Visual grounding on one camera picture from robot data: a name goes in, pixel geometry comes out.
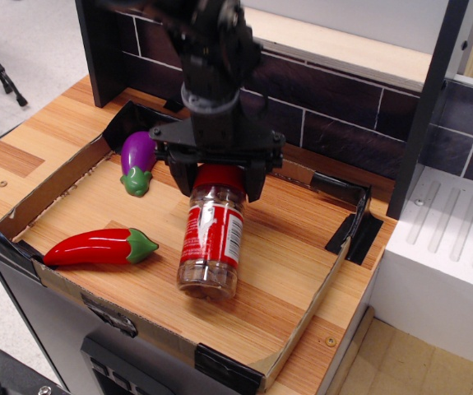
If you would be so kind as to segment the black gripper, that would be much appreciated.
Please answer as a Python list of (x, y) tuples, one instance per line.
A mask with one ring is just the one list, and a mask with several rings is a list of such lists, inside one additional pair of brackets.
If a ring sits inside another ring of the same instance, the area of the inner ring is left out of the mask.
[(190, 116), (149, 131), (156, 157), (167, 163), (179, 191), (191, 196), (198, 163), (237, 165), (244, 167), (248, 201), (259, 200), (267, 169), (282, 166), (283, 135), (249, 118), (238, 91), (213, 100), (182, 86), (181, 99)]

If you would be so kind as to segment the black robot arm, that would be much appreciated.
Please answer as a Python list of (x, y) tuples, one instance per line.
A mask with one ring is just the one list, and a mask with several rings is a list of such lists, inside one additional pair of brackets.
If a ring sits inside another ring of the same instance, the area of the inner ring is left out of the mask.
[(262, 47), (238, 1), (98, 1), (115, 12), (136, 10), (162, 23), (181, 62), (181, 100), (189, 118), (154, 127), (155, 155), (188, 196), (200, 164), (244, 171), (250, 202), (267, 174), (282, 166), (285, 137), (243, 111), (240, 89), (261, 60)]

